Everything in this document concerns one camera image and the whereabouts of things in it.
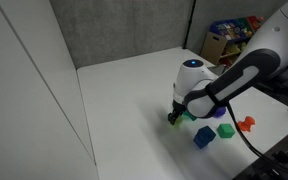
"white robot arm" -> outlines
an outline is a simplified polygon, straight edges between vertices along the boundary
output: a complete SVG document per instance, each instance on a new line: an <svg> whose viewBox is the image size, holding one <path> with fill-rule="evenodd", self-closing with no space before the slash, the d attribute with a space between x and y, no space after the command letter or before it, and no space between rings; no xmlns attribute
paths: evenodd
<svg viewBox="0 0 288 180"><path fill-rule="evenodd" d="M275 12L249 41L234 65L218 77L198 60L188 60L174 83L169 121L185 110L199 118L213 116L216 109L255 83L274 77L288 66L288 3Z"/></svg>

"tabletop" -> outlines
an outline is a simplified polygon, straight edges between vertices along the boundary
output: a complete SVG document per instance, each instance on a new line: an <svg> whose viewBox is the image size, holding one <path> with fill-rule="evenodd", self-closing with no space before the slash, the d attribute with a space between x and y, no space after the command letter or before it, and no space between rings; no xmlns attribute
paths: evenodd
<svg viewBox="0 0 288 180"><path fill-rule="evenodd" d="M172 127L172 85L188 59L209 62L189 50L174 48L78 70L100 180L231 179L257 159L236 133L221 139L219 119L185 119ZM252 116L245 133L261 152L288 134L288 107L250 88L231 100L238 120ZM217 136L199 149L198 129L209 126Z"/></svg>

